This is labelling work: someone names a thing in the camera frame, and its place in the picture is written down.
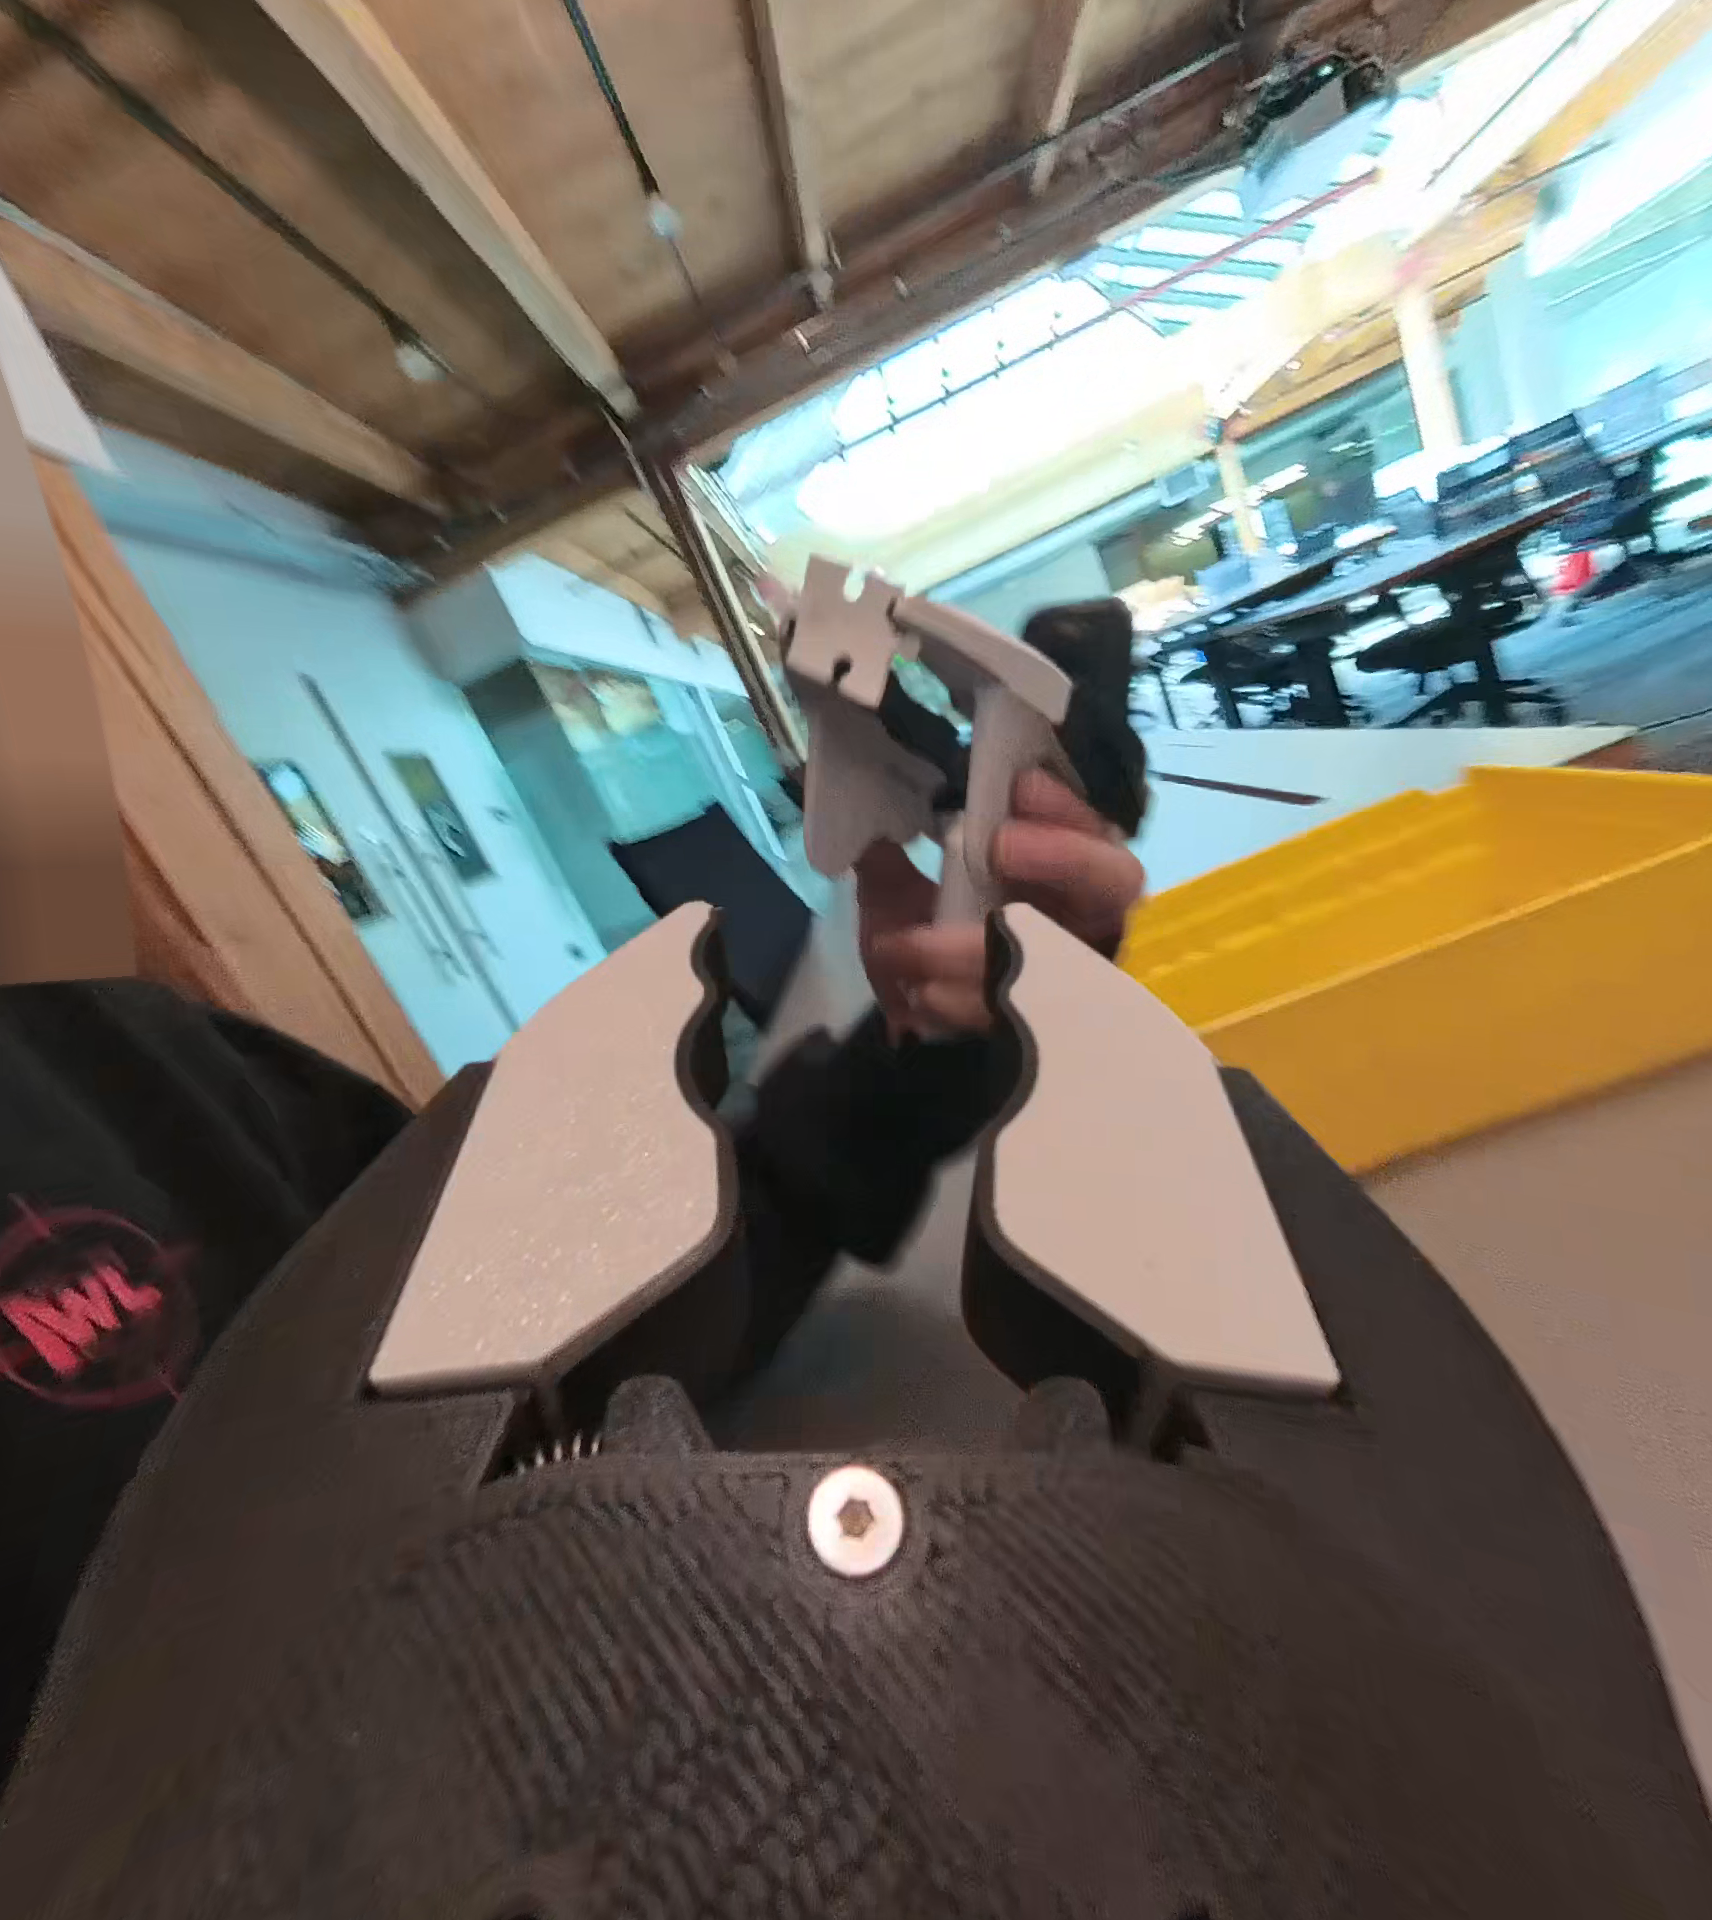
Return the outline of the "person's left hand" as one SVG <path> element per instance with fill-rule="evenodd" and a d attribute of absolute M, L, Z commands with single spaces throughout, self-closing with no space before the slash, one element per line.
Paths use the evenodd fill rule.
<path fill-rule="evenodd" d="M 1123 834 L 1051 774 L 1022 774 L 992 849 L 1007 900 L 1054 920 L 1088 949 L 1122 943 L 1143 873 Z M 873 843 L 854 867 L 857 946 L 892 1044 L 988 1031 L 988 949 L 979 922 L 940 924 L 940 886 L 900 844 Z"/>

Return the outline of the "yellow plastic bin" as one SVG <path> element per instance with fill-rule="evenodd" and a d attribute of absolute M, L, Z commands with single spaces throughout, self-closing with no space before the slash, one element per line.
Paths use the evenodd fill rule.
<path fill-rule="evenodd" d="M 1117 963 L 1376 1174 L 1712 1055 L 1712 776 L 1477 767 L 1146 900 Z"/>

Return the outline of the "grey ceiling unit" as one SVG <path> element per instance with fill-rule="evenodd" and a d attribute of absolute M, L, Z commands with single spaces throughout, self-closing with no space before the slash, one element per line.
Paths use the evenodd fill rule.
<path fill-rule="evenodd" d="M 1358 115 L 1374 124 L 1396 98 L 1396 79 L 1379 61 L 1324 52 L 1280 65 L 1243 100 L 1243 169 L 1272 166 L 1276 157 L 1341 129 Z"/>

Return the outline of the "long dark office desk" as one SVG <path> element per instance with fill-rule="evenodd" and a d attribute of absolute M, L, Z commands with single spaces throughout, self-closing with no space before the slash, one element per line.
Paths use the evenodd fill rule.
<path fill-rule="evenodd" d="M 1440 629 L 1457 637 L 1474 668 L 1472 695 L 1496 725 L 1509 723 L 1509 687 L 1494 656 L 1494 618 L 1526 589 L 1517 553 L 1540 529 L 1582 511 L 1589 489 L 1542 494 L 1501 518 L 1442 538 L 1376 542 L 1366 558 L 1324 558 L 1273 583 L 1200 610 L 1158 639 L 1141 664 L 1155 677 L 1166 714 L 1176 706 L 1166 681 L 1171 663 L 1193 658 L 1185 674 L 1204 687 L 1223 729 L 1239 730 L 1243 693 L 1297 693 L 1302 725 L 1348 729 L 1351 713 L 1333 677 L 1333 648 L 1361 615 L 1401 592 L 1432 590 L 1443 602 Z"/>

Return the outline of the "white puzzle piece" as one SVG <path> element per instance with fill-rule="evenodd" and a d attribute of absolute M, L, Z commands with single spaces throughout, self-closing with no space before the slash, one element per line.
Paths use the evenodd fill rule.
<path fill-rule="evenodd" d="M 897 654 L 900 589 L 880 575 L 809 555 L 790 599 L 782 664 L 798 701 L 836 698 L 876 713 Z"/>

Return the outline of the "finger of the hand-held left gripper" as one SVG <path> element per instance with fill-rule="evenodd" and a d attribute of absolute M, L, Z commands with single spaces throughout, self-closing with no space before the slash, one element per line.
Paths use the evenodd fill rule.
<path fill-rule="evenodd" d="M 876 779 L 877 819 L 949 819 L 963 811 L 969 757 L 986 714 L 1011 718 L 1011 776 L 1047 773 L 1071 793 L 1077 773 L 1062 743 L 1069 677 L 1023 641 L 974 615 L 889 590 L 897 642 L 876 705 L 885 743 Z"/>
<path fill-rule="evenodd" d="M 876 847 L 937 844 L 949 815 L 949 723 L 911 696 L 868 709 L 802 696 L 804 854 L 826 880 L 848 876 Z"/>

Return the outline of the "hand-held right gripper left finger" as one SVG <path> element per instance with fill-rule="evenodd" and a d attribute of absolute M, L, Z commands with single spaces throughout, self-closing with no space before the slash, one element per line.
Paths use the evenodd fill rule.
<path fill-rule="evenodd" d="M 501 1046 L 368 1363 L 373 1397 L 554 1390 L 736 1258 L 722 927 L 675 908 Z"/>

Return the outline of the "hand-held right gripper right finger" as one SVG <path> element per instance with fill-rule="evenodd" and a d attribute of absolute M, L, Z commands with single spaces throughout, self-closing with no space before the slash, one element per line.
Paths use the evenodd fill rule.
<path fill-rule="evenodd" d="M 974 1163 L 963 1325 L 1010 1380 L 1095 1364 L 1171 1388 L 1327 1402 L 1324 1325 L 1207 1046 L 1032 907 L 986 951 L 1014 1086 Z"/>

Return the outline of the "person's left forearm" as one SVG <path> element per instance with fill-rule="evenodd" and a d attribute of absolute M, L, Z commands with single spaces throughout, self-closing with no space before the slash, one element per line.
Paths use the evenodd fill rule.
<path fill-rule="evenodd" d="M 1014 1084 L 1002 1040 L 893 1037 L 882 1011 L 804 1034 L 763 1073 L 732 1131 L 746 1292 L 728 1382 L 771 1360 L 837 1260 L 892 1263 Z"/>

